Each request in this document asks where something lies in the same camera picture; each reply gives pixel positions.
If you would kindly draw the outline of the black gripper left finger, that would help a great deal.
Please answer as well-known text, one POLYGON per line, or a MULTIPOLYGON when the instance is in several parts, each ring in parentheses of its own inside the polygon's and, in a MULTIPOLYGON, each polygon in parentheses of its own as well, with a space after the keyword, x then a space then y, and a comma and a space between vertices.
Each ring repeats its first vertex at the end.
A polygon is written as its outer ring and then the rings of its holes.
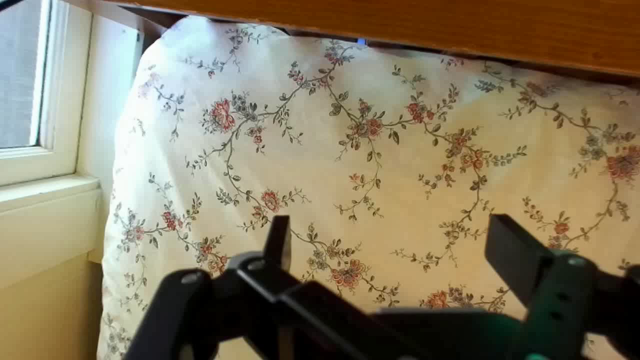
POLYGON ((261 255, 268 260, 271 268, 287 270, 292 255, 292 236, 290 236, 290 217, 273 216, 261 255))

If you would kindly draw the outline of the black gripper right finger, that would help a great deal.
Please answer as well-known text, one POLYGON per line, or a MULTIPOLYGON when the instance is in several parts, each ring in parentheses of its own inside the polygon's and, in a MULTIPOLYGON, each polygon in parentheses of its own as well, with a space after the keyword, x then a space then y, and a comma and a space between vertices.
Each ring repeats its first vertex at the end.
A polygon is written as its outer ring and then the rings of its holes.
POLYGON ((484 258, 514 295, 528 304, 554 262, 554 251, 508 214, 492 214, 484 258))

